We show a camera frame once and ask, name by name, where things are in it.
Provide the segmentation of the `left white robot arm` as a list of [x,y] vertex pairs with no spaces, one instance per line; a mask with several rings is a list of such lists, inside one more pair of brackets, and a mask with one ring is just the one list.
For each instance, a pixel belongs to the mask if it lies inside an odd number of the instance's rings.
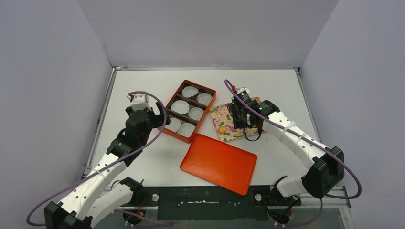
[[44,209],[48,229],[91,229],[116,208],[129,203],[137,205],[143,192],[133,179],[125,181],[105,195],[106,187],[139,156],[150,141],[151,131],[170,121],[168,112],[156,103],[156,115],[148,104],[144,109],[126,108],[125,128],[111,142],[93,171],[80,184],[69,188],[70,193],[58,203],[51,201]]

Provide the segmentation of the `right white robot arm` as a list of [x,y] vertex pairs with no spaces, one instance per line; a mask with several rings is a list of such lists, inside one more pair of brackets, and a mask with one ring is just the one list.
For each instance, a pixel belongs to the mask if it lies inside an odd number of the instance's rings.
[[268,100],[258,103],[247,99],[246,102],[249,109],[236,98],[228,106],[235,127],[257,127],[259,132],[271,134],[307,168],[305,173],[283,176],[271,185],[270,197],[274,203],[282,204],[289,197],[304,193],[321,199],[344,178],[344,168],[336,161],[343,160],[344,153],[338,147],[329,148],[310,137]]

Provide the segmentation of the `orange cookie tin box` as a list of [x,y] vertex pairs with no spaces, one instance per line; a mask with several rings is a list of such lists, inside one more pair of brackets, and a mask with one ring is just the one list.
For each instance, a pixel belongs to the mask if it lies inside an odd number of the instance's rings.
[[[183,97],[183,96],[181,95],[181,91],[182,91],[182,89],[183,89],[184,87],[186,87],[186,86],[193,86],[193,87],[196,87],[196,88],[199,90],[199,93],[198,93],[197,95],[191,97],[191,98]],[[197,102],[197,96],[198,96],[199,94],[201,94],[201,93],[208,93],[208,94],[210,94],[210,95],[213,97],[208,106],[205,106],[205,105],[200,104],[199,102]],[[215,99],[216,99],[216,91],[215,91],[214,89],[208,88],[208,87],[206,87],[206,86],[199,85],[199,84],[197,84],[197,83],[195,83],[195,82],[192,82],[192,81],[189,81],[189,80],[184,80],[184,81],[180,84],[179,88],[178,88],[177,91],[174,93],[174,95],[171,97],[171,99],[169,100],[169,102],[167,103],[166,109],[169,111],[169,117],[170,117],[170,118],[173,117],[173,118],[180,119],[180,121],[181,121],[182,124],[183,124],[183,123],[191,123],[191,124],[195,125],[195,130],[194,130],[194,132],[192,133],[192,135],[191,135],[190,137],[188,137],[188,138],[186,138],[186,137],[184,137],[184,136],[178,134],[177,132],[175,133],[175,132],[173,132],[173,131],[171,131],[171,130],[169,130],[169,129],[167,129],[167,128],[164,128],[164,129],[163,129],[163,132],[166,133],[166,134],[168,134],[168,135],[170,135],[170,136],[172,136],[172,137],[175,137],[175,138],[177,138],[177,139],[179,139],[179,140],[181,140],[181,141],[183,141],[183,142],[185,142],[185,143],[191,143],[192,140],[193,140],[193,138],[194,138],[194,136],[198,133],[198,130],[199,130],[199,128],[201,127],[201,125],[202,125],[202,123],[203,123],[205,117],[208,115],[208,111],[209,111],[209,109],[211,108],[211,106],[214,104]],[[179,114],[179,113],[177,113],[177,112],[172,111],[172,110],[171,110],[171,105],[172,105],[173,102],[175,102],[175,101],[177,101],[177,100],[184,100],[184,101],[186,101],[186,102],[190,105],[190,109],[191,109],[191,108],[194,108],[194,107],[199,107],[199,108],[203,109],[203,110],[204,110],[204,114],[202,115],[201,119],[200,119],[199,121],[195,121],[195,120],[192,120],[192,119],[190,119],[190,118],[188,117],[188,113],[187,113],[187,114]]]

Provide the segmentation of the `floral tray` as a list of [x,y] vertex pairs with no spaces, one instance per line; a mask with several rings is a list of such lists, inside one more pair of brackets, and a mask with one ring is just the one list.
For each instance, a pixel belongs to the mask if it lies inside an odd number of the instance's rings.
[[[218,138],[222,142],[228,142],[240,138],[245,138],[241,129],[235,129],[233,119],[229,112],[229,103],[213,106],[209,109],[209,115],[218,134]],[[220,134],[219,127],[225,127],[226,133]],[[248,129],[248,137],[258,135],[256,129]]]

